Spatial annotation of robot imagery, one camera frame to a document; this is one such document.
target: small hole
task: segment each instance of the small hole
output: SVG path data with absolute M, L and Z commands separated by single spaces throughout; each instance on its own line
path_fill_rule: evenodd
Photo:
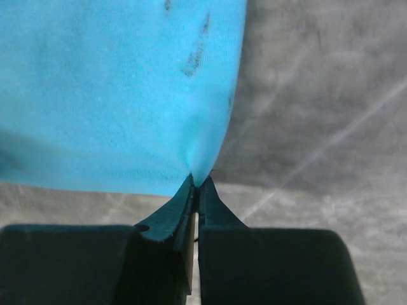
M 139 232 L 146 232 L 146 231 L 150 230 L 150 227 L 145 224 L 136 224 L 135 228 L 137 230 L 139 230 Z

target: blue fabric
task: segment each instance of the blue fabric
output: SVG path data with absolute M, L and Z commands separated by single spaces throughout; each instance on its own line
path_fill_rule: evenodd
M 173 195 L 230 119 L 245 0 L 0 1 L 0 180 Z

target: clamp jaw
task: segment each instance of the clamp jaw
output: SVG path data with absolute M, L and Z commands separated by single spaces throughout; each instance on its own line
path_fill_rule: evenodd
M 191 176 L 134 226 L 3 228 L 0 304 L 185 304 L 196 213 L 202 305 L 364 304 L 336 233 L 249 228 Z

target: gray surface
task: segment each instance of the gray surface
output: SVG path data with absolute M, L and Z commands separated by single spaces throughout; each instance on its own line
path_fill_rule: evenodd
M 405 0 L 249 0 L 235 108 L 212 175 L 251 226 L 338 231 L 368 304 L 405 304 L 406 117 Z M 165 200 L 0 184 L 0 225 L 132 224 Z

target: dark stain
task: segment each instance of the dark stain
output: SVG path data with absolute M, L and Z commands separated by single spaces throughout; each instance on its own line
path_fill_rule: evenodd
M 233 107 L 233 99 L 234 99 L 234 96 L 233 96 L 233 94 L 231 94 L 228 99 L 228 106 L 229 106 L 228 113 L 231 113 L 231 108 Z
M 201 27 L 201 34 L 206 35 L 209 31 L 209 21 L 210 21 L 210 13 L 208 13 L 205 17 L 205 21 Z
M 164 8 L 166 11 L 170 11 L 171 10 L 171 0 L 165 0 L 164 2 Z
M 204 38 L 209 31 L 210 13 L 208 13 L 203 21 L 203 25 L 200 28 L 200 35 L 198 42 L 195 44 L 194 50 L 191 51 L 186 61 L 186 66 L 181 70 L 187 77 L 192 77 L 198 70 L 202 54 L 204 53 L 205 43 Z
M 186 62 L 186 67 L 182 69 L 182 72 L 187 75 L 187 77 L 192 77 L 198 70 L 202 53 L 204 52 L 205 45 L 200 42 L 198 48 L 190 53 L 188 60 Z

